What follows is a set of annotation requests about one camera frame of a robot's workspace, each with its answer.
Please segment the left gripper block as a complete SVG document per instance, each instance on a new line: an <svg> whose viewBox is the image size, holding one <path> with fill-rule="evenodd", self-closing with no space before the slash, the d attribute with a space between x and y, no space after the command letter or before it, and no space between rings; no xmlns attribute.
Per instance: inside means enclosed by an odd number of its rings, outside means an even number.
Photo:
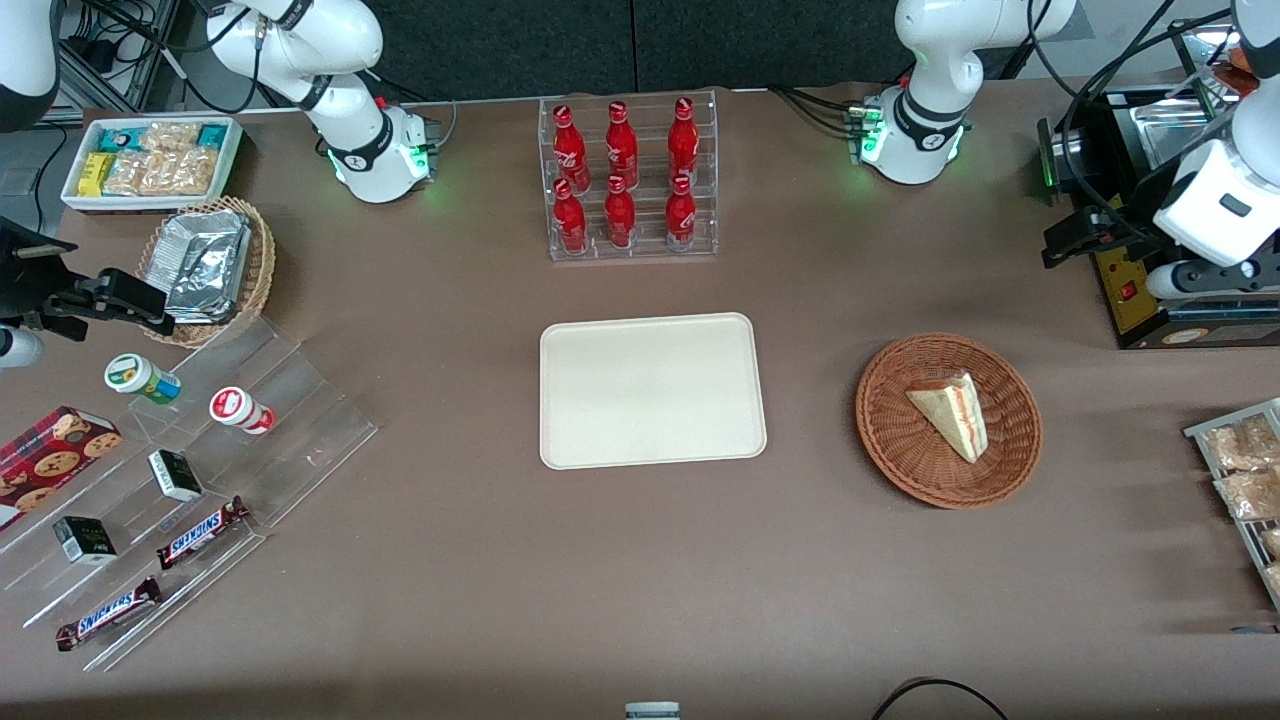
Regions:
<svg viewBox="0 0 1280 720"><path fill-rule="evenodd" d="M1160 251L1161 231L1216 266L1234 266L1249 259L1279 227L1277 193L1254 181L1222 140L1207 140L1181 158L1162 204L1161 192L1152 190L1134 190L1128 199L1112 193L1103 200L1103 210L1080 208L1043 232L1044 269L1091 255L1097 247Z"/></svg>

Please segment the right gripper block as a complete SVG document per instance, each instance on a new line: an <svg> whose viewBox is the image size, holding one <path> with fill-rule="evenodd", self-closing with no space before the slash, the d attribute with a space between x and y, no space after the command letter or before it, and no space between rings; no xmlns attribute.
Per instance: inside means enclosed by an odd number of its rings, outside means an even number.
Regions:
<svg viewBox="0 0 1280 720"><path fill-rule="evenodd" d="M61 255L76 251L61 242L1 219L1 319L20 324L45 305L45 331L84 341L90 322L119 320L160 336L173 334L166 293L116 268L100 281L77 281Z"/></svg>

